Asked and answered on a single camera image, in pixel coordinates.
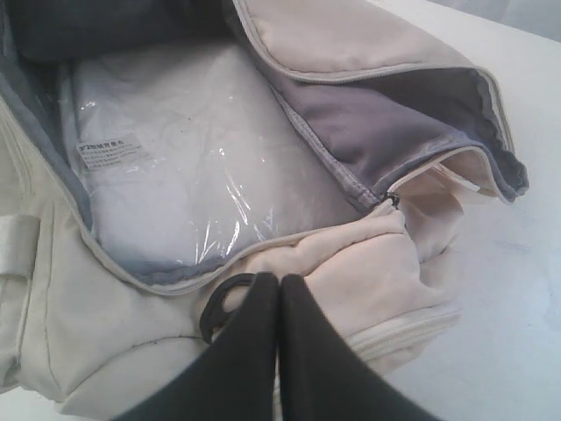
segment cream bag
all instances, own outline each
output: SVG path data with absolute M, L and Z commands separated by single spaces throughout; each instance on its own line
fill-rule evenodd
M 361 0 L 234 0 L 224 17 L 360 216 L 256 242 L 215 268 L 127 272 L 96 241 L 44 92 L 4 51 L 2 390 L 22 386 L 63 413 L 115 417 L 204 352 L 202 311 L 239 273 L 303 275 L 337 331 L 380 373 L 458 322 L 463 206 L 512 202 L 528 187 L 493 77 Z

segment white folded item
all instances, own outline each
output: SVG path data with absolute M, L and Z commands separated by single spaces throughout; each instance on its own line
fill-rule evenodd
M 208 269 L 260 241 L 359 218 L 228 41 L 81 61 L 60 93 L 96 236 L 133 273 Z M 96 151 L 106 162 L 87 168 L 76 145 L 108 142 L 136 149 Z

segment white table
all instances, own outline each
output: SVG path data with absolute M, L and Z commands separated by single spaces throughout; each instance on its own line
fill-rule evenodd
M 515 206 L 468 211 L 463 320 L 389 380 L 450 421 L 559 420 L 561 44 L 423 0 L 372 1 L 495 73 L 532 184 Z M 21 390 L 0 396 L 0 418 L 81 419 Z

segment strap loop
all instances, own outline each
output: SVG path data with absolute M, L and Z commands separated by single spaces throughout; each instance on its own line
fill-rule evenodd
M 38 240 L 38 218 L 29 215 L 0 217 L 0 276 L 31 278 Z

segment printed label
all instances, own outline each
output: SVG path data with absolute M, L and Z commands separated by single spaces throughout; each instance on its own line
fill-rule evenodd
M 120 167 L 150 158 L 133 134 L 101 142 L 81 143 L 76 148 L 86 167 L 92 170 Z

